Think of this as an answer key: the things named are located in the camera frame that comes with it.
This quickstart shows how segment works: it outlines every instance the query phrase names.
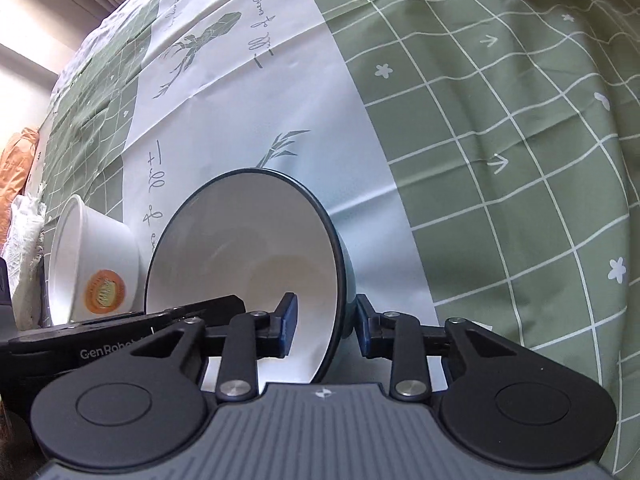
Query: white logo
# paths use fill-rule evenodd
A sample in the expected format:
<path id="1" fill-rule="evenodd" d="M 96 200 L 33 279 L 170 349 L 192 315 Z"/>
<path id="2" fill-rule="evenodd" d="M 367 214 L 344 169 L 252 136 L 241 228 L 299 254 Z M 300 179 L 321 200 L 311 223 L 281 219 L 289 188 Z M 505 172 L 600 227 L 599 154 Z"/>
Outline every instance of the white logo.
<path id="1" fill-rule="evenodd" d="M 327 388 L 323 388 L 322 390 L 316 391 L 316 397 L 320 397 L 321 399 L 326 399 L 327 397 L 332 396 L 334 393 Z"/>
<path id="2" fill-rule="evenodd" d="M 127 341 L 126 343 L 117 342 L 114 344 L 107 343 L 103 345 L 101 348 L 92 348 L 90 350 L 86 350 L 82 348 L 80 350 L 80 358 L 81 359 L 97 359 L 98 357 L 103 357 L 111 352 L 117 352 L 121 348 L 125 346 L 129 346 L 132 343 L 135 343 L 138 339 L 132 339 L 131 341 Z"/>

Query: orange fabric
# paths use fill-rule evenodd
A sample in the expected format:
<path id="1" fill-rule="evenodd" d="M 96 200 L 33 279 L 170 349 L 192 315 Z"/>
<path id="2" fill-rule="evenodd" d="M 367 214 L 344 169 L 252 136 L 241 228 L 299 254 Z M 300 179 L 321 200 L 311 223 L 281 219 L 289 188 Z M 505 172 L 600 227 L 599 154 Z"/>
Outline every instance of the orange fabric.
<path id="1" fill-rule="evenodd" d="M 11 202 L 27 182 L 40 134 L 31 128 L 13 134 L 0 156 L 0 247 L 11 224 Z"/>

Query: wall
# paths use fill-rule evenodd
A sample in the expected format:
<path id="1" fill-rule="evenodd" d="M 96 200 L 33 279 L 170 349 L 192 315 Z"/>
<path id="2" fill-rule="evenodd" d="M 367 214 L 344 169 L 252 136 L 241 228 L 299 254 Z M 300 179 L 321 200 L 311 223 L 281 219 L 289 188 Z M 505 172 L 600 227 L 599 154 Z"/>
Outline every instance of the wall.
<path id="1" fill-rule="evenodd" d="M 42 124 L 57 76 L 0 45 L 0 145 L 25 126 Z"/>
<path id="2" fill-rule="evenodd" d="M 0 150 L 42 124 L 58 74 L 100 21 L 72 0 L 0 0 Z"/>

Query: ribbed gray surface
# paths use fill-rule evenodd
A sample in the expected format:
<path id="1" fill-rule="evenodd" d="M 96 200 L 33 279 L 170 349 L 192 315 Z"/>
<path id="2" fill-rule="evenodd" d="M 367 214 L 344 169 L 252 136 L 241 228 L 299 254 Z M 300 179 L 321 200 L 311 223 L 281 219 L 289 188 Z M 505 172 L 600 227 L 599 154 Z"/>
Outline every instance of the ribbed gray surface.
<path id="1" fill-rule="evenodd" d="M 105 478 L 51 465 L 39 479 Z M 388 400 L 376 384 L 270 384 L 220 408 L 182 454 L 118 480 L 607 480 L 598 466 L 521 474 L 476 460 L 442 433 L 430 410 Z"/>

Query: paper bowl label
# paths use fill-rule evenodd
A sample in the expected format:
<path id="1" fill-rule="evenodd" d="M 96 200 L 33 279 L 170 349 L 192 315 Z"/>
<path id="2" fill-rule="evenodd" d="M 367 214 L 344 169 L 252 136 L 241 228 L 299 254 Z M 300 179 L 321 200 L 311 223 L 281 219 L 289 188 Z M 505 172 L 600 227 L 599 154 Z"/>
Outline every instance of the paper bowl label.
<path id="1" fill-rule="evenodd" d="M 94 314 L 108 314 L 122 304 L 124 295 L 122 278 L 112 270 L 99 270 L 86 284 L 84 305 Z"/>

